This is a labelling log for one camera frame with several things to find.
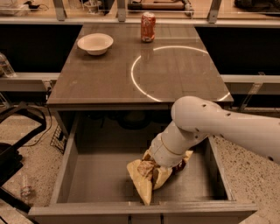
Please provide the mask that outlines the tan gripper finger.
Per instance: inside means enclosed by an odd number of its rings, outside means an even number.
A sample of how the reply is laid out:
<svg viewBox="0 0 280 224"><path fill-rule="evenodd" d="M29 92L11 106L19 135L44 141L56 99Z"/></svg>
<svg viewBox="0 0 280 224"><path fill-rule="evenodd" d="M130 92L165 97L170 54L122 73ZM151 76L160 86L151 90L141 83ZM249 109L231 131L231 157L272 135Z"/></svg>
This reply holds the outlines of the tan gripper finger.
<svg viewBox="0 0 280 224"><path fill-rule="evenodd" d="M145 151L145 153L143 154L142 160L143 161L150 161L150 160L152 160L152 156L151 156L149 150Z"/></svg>
<svg viewBox="0 0 280 224"><path fill-rule="evenodd" d="M163 186L166 180L172 175L172 168L157 167L153 171L152 185L157 190Z"/></svg>

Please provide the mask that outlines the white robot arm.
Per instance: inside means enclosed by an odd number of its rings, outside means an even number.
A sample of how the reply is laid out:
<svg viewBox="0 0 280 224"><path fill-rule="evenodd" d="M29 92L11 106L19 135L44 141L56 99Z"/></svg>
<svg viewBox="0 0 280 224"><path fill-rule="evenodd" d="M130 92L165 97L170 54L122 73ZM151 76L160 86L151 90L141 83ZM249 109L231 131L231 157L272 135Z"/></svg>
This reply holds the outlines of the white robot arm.
<svg viewBox="0 0 280 224"><path fill-rule="evenodd" d="M218 104L185 96L171 107L171 123L151 142L149 153L161 170L155 187L170 177L186 151L210 135L253 151L280 164L280 120L261 115L230 112Z"/></svg>

